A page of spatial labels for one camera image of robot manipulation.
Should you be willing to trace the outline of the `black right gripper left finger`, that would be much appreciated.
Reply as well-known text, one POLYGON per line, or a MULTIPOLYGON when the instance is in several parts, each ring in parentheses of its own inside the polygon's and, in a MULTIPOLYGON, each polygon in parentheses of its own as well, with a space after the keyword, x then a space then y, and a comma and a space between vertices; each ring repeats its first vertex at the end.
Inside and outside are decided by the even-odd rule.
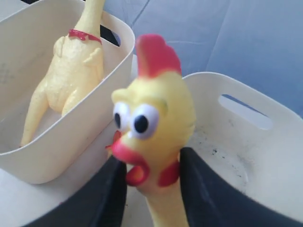
POLYGON ((119 227, 125 210, 126 165, 111 157, 75 194, 29 227, 119 227))

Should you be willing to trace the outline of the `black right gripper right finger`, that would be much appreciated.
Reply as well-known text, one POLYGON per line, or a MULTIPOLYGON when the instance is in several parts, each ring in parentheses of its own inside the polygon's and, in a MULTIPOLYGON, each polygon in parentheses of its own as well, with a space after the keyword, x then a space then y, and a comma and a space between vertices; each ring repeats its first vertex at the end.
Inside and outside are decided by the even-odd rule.
POLYGON ((300 221, 249 198, 221 178, 192 148, 180 151, 180 188, 191 227, 301 227, 300 221))

